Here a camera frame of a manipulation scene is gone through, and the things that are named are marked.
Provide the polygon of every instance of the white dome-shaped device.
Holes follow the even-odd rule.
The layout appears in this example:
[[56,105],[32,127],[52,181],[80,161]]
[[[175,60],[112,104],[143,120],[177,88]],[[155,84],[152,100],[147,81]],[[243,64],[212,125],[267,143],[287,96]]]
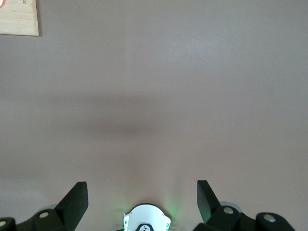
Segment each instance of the white dome-shaped device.
[[171,219],[154,205],[139,205],[124,214],[124,231],[168,231]]

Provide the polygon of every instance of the light wood block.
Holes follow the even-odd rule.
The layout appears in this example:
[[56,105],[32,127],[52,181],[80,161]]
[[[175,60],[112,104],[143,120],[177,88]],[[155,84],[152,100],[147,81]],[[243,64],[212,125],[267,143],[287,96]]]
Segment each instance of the light wood block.
[[0,34],[39,35],[35,0],[4,0],[0,8]]

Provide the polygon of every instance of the wooden board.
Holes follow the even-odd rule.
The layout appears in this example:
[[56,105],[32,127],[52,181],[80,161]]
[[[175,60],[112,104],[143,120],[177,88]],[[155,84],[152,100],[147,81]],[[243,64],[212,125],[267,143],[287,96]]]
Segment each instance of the wooden board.
[[35,0],[4,0],[0,8],[0,34],[39,35]]

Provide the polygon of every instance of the gray surface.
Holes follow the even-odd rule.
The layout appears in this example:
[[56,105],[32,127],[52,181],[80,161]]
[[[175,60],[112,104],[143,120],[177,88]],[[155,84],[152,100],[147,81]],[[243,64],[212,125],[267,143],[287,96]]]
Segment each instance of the gray surface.
[[77,228],[138,203],[201,222],[196,181],[308,230],[308,1],[38,1],[0,35],[0,217],[86,180]]

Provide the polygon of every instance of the screw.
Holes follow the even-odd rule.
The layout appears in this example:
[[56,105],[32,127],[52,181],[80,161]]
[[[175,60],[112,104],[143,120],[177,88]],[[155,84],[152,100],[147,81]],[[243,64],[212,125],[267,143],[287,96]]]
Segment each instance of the screw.
[[5,226],[5,224],[6,224],[6,221],[4,220],[0,221],[0,227]]
[[263,216],[263,218],[265,220],[267,220],[268,222],[270,222],[270,223],[274,223],[276,221],[276,219],[272,215],[270,215],[270,214],[265,214]]
[[45,218],[45,217],[48,216],[48,214],[49,214],[49,212],[43,212],[43,213],[41,213],[41,214],[39,215],[39,218]]
[[233,214],[234,212],[233,212],[233,209],[231,209],[231,208],[229,208],[229,207],[225,207],[224,209],[223,209],[223,211],[226,213],[226,214]]

